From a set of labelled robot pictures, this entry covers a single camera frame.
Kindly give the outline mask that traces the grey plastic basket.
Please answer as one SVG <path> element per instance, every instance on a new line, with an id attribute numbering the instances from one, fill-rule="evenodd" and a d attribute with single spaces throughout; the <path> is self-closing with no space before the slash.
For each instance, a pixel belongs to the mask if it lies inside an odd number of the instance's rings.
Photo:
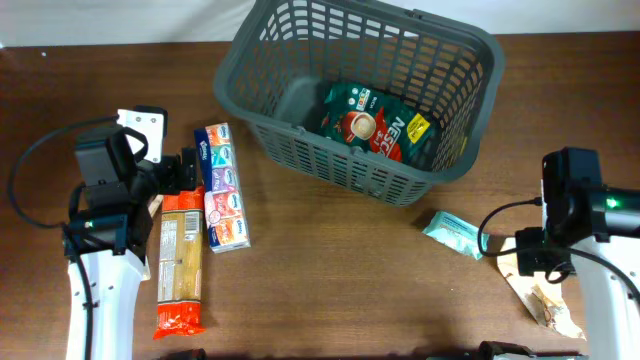
<path id="1" fill-rule="evenodd" d="M 277 163 L 396 206 L 463 176 L 505 56 L 472 25 L 380 1 L 259 1 L 214 81 Z"/>

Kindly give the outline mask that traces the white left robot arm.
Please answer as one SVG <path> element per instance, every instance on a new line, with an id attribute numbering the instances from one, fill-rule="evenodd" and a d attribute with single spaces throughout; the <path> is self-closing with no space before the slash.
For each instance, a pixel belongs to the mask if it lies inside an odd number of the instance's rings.
<path id="1" fill-rule="evenodd" d="M 150 203 L 196 187 L 197 152 L 147 159 L 147 137 L 119 124 L 77 138 L 83 177 L 62 226 L 71 285 L 69 359 L 129 359 L 137 294 L 143 280 Z"/>

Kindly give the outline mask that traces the beige snack pouch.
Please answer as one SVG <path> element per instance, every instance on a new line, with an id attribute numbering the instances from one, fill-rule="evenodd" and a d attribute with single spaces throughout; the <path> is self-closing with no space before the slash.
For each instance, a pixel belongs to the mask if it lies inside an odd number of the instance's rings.
<path id="1" fill-rule="evenodd" d="M 562 336 L 585 340 L 584 331 L 572 318 L 562 297 L 560 284 L 550 284 L 543 272 L 533 277 L 521 276 L 515 254 L 500 256 L 497 267 L 538 325 Z"/>

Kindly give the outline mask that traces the orange spaghetti packet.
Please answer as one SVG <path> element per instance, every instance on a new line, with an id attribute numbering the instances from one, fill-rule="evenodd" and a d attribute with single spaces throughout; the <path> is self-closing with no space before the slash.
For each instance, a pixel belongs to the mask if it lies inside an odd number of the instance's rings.
<path id="1" fill-rule="evenodd" d="M 164 197 L 159 243 L 156 339 L 192 336 L 201 325 L 204 188 Z"/>

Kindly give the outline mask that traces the Kleenex tissue multipack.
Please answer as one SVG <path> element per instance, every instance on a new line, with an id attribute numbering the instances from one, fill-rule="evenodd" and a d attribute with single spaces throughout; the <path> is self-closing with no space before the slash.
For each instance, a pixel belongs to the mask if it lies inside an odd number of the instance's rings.
<path id="1" fill-rule="evenodd" d="M 204 217 L 214 253 L 249 248 L 250 236 L 228 123 L 194 131 L 204 190 Z"/>

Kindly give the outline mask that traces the teal wet wipes packet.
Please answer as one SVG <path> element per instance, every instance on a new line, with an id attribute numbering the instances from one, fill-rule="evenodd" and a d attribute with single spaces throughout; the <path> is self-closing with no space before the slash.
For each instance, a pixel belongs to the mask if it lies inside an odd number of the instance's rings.
<path id="1" fill-rule="evenodd" d="M 451 213 L 438 211 L 422 233 L 459 254 L 475 260 L 483 257 L 478 245 L 479 229 Z"/>

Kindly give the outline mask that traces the green Nescafe coffee bag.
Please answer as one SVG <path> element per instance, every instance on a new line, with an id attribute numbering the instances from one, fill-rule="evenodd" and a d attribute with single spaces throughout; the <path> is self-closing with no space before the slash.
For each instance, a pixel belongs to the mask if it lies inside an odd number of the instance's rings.
<path id="1" fill-rule="evenodd" d="M 400 99 L 358 83 L 331 86 L 318 134 L 365 152 L 410 164 L 435 137 L 436 127 Z"/>

